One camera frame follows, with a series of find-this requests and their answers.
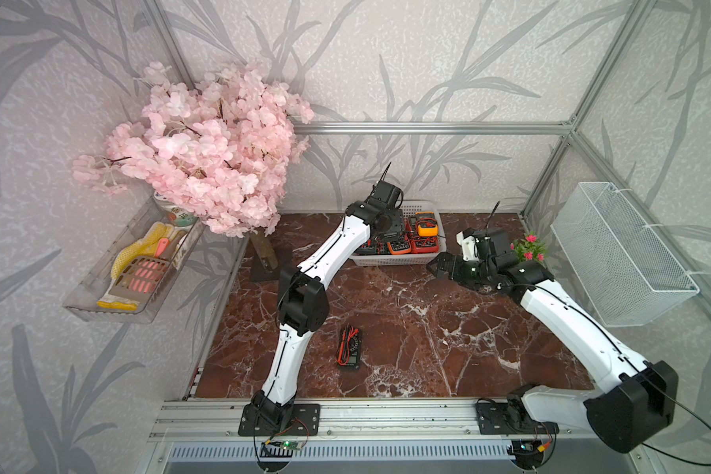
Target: green plant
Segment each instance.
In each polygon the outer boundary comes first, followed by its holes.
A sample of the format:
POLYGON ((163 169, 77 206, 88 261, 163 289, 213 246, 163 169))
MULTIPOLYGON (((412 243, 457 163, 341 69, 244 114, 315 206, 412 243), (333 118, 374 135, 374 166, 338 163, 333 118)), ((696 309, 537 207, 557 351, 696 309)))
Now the green plant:
POLYGON ((525 260, 545 260, 547 255, 547 249, 545 245, 538 241, 538 236, 530 233, 525 234, 523 239, 518 242, 511 244, 511 250, 516 252, 516 256, 519 257, 519 261, 525 260))

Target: black cable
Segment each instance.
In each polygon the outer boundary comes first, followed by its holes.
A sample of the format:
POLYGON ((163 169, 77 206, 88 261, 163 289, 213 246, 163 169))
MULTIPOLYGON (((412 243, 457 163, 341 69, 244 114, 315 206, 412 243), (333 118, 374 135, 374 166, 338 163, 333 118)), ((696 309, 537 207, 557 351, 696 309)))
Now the black cable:
POLYGON ((553 446, 550 447, 550 456, 547 457, 547 460, 543 460, 538 467, 545 466, 545 464, 550 461, 550 458, 553 457, 553 454, 556 452, 556 440, 558 440, 558 433, 556 430, 553 430, 553 446))
MULTIPOLYGON (((708 423, 706 423, 706 421, 705 421, 704 419, 702 419, 700 416, 698 416, 695 412, 693 412, 692 410, 690 410, 688 407, 686 407, 686 406, 683 405, 682 403, 679 403, 676 399, 674 399, 674 397, 671 397, 670 395, 666 394, 663 390, 661 390, 660 388, 658 388, 658 387, 656 386, 656 384, 654 384, 653 382, 651 382, 651 380, 650 380, 648 377, 645 376, 645 374, 640 373, 639 371, 638 371, 638 374, 640 374, 640 375, 645 379, 645 382, 647 382, 648 384, 650 384, 653 388, 655 388, 655 389, 658 390, 662 395, 664 395, 664 397, 666 397, 666 398, 668 398, 669 400, 671 400, 672 402, 674 402, 676 405, 678 405, 678 406, 679 406, 680 408, 682 408, 684 411, 690 413, 692 416, 695 417, 695 419, 697 419, 699 422, 703 423, 703 424, 706 426, 706 428, 708 428, 708 429, 711 430, 711 425, 709 425, 708 423)), ((696 462, 696 461, 691 461, 691 460, 682 459, 681 457, 674 456, 673 454, 669 454, 669 453, 667 453, 666 451, 662 451, 662 450, 660 450, 660 449, 654 448, 653 446, 650 446, 649 444, 643 443, 642 445, 645 446, 645 448, 650 448, 650 449, 656 451, 657 453, 661 453, 661 454, 663 454, 664 456, 668 456, 668 457, 671 457, 672 459, 676 459, 676 460, 678 460, 678 461, 682 461, 683 463, 692 464, 693 466, 710 466, 710 467, 711 467, 711 463, 699 463, 699 462, 696 462)))
MULTIPOLYGON (((595 322, 595 320, 593 320, 593 318, 587 316, 587 315, 584 314, 582 311, 580 311, 579 309, 573 307, 572 305, 570 305, 569 303, 567 303, 567 302, 564 301, 563 299, 560 299, 558 296, 556 296, 555 294, 553 294, 553 292, 551 292, 550 290, 547 290, 547 289, 545 289, 545 288, 539 287, 539 286, 537 286, 537 285, 524 284, 524 283, 514 283, 514 284, 509 284, 509 285, 507 285, 507 286, 510 286, 510 287, 522 286, 522 287, 528 287, 528 288, 537 288, 537 289, 546 291, 546 292, 549 293, 553 298, 556 298, 556 299, 558 299, 561 303, 563 303, 563 305, 564 305, 565 307, 569 307, 569 308, 571 308, 571 309, 574 309, 574 310, 577 311, 579 314, 581 314, 582 316, 584 316, 589 322, 593 323, 593 325, 598 328, 598 330, 603 334, 603 336, 606 337, 606 339, 611 343, 611 345, 614 346, 614 348, 619 352, 619 354, 624 355, 624 354, 622 353, 622 351, 619 349, 619 347, 616 346, 616 344, 614 344, 613 339, 611 339, 611 337, 609 337, 609 336, 606 334, 606 331, 605 331, 602 327, 600 327, 600 325, 598 325, 597 322, 595 322)), ((660 388, 658 388, 658 386, 656 386, 653 382, 651 382, 651 380, 650 380, 647 376, 645 376, 645 374, 643 374, 642 372, 640 372, 640 370, 639 370, 637 367, 635 367, 635 365, 629 360, 628 357, 626 357, 625 360, 626 360, 626 363, 627 363, 627 364, 629 364, 633 369, 635 369, 635 372, 636 372, 638 375, 640 375, 641 377, 643 377, 643 378, 645 379, 645 382, 647 382, 648 384, 650 384, 653 388, 655 388, 656 390, 658 390, 659 393, 661 393, 662 395, 664 395, 664 397, 666 397, 666 398, 668 398, 669 400, 671 400, 672 402, 674 402, 674 404, 676 404, 677 406, 679 406, 680 408, 682 408, 684 411, 690 413, 692 416, 695 417, 695 419, 697 419, 699 422, 703 423, 703 424, 706 426, 706 428, 708 428, 709 430, 711 430, 711 425, 709 425, 705 420, 703 420, 700 416, 698 416, 698 414, 696 414, 695 412, 693 412, 692 410, 690 410, 688 407, 686 407, 686 406, 683 405, 682 403, 679 403, 674 397, 670 396, 668 393, 665 393, 663 390, 661 390, 660 388)), ((678 460, 678 461, 682 461, 683 463, 692 464, 693 466, 710 466, 710 467, 711 467, 711 463, 698 463, 698 462, 696 462, 696 461, 691 461, 691 460, 682 459, 681 457, 674 456, 673 454, 669 454, 669 453, 667 453, 666 451, 662 451, 662 450, 660 450, 660 449, 654 448, 653 446, 650 446, 649 444, 642 443, 642 445, 645 446, 645 448, 650 448, 650 449, 656 451, 657 453, 661 453, 661 454, 663 454, 664 456, 668 456, 668 457, 671 457, 672 459, 676 459, 676 460, 678 460)))

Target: red multimeter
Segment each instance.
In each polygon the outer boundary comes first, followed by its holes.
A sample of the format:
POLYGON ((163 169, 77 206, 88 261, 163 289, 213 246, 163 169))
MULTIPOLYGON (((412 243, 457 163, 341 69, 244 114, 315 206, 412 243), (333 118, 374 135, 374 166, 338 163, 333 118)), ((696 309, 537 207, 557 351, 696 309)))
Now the red multimeter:
POLYGON ((411 241, 411 252, 413 253, 435 253, 440 251, 440 241, 434 237, 414 237, 411 241))

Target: vent grille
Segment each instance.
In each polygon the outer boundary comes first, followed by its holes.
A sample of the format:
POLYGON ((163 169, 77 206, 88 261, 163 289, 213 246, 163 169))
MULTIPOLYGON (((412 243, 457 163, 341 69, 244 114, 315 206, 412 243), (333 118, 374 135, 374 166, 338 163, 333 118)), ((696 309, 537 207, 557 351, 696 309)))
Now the vent grille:
MULTIPOLYGON (((291 460, 508 460, 511 441, 309 441, 291 460)), ((282 454, 279 448, 270 450, 282 454)), ((248 462, 256 460, 252 442, 174 443, 169 461, 248 462)))

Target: clear plastic shelf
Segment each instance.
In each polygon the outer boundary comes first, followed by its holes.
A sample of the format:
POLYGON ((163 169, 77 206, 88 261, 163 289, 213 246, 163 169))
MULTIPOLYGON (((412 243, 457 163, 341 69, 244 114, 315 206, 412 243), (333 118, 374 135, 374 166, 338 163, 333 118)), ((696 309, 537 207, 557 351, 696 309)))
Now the clear plastic shelf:
POLYGON ((200 239, 205 229, 205 225, 198 221, 189 228, 182 228, 187 231, 186 237, 182 240, 177 251, 174 253, 168 269, 164 273, 158 286, 153 290, 152 296, 147 302, 140 304, 133 311, 123 309, 107 309, 98 306, 98 300, 105 294, 111 285, 111 267, 116 256, 124 248, 128 247, 150 229, 153 223, 168 223, 163 211, 151 198, 142 206, 142 209, 126 225, 118 238, 111 244, 102 258, 98 260, 92 270, 85 278, 76 285, 76 288, 65 299, 63 307, 71 311, 74 315, 84 321, 107 321, 107 322, 134 322, 137 324, 149 324, 155 319, 158 310, 164 303, 171 287, 179 276, 184 262, 190 256, 190 252, 200 239))

